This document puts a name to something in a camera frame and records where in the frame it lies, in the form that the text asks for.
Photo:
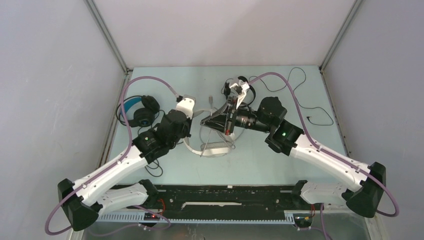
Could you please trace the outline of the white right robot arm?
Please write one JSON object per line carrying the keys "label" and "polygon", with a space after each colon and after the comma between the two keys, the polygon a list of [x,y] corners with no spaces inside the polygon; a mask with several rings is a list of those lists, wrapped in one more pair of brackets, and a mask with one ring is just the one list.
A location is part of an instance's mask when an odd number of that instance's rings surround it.
{"label": "white right robot arm", "polygon": [[237,102],[236,97],[229,97],[201,125],[225,135],[232,134],[235,127],[267,133],[265,143],[274,152],[310,163],[339,180],[338,185],[330,186],[300,180],[290,196],[295,208],[317,203],[341,204],[362,217],[375,216],[386,186],[384,165],[369,165],[319,145],[303,129],[285,120],[287,109],[277,97],[265,97],[257,110],[237,106]]}

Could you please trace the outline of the white gaming headset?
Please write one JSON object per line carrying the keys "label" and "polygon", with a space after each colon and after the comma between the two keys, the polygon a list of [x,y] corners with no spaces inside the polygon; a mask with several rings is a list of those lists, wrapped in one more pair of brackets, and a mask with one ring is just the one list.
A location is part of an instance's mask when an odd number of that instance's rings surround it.
{"label": "white gaming headset", "polygon": [[236,136],[234,133],[230,133],[229,135],[225,135],[224,133],[218,132],[214,130],[220,141],[218,142],[210,142],[210,137],[208,137],[207,141],[200,146],[200,150],[196,150],[190,146],[189,138],[186,137],[183,139],[183,143],[185,147],[193,154],[198,155],[199,157],[205,158],[219,158],[223,157],[231,152],[236,146]]}

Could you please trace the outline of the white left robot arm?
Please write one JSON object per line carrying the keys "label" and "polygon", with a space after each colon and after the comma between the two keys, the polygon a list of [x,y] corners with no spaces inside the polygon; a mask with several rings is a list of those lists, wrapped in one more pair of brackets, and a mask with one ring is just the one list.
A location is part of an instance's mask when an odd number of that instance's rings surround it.
{"label": "white left robot arm", "polygon": [[92,208],[94,200],[126,175],[143,168],[174,149],[180,139],[190,135],[193,111],[172,109],[165,114],[156,129],[149,129],[134,138],[119,156],[97,172],[70,181],[65,178],[57,189],[61,207],[70,227],[80,231],[92,224],[98,215]]}

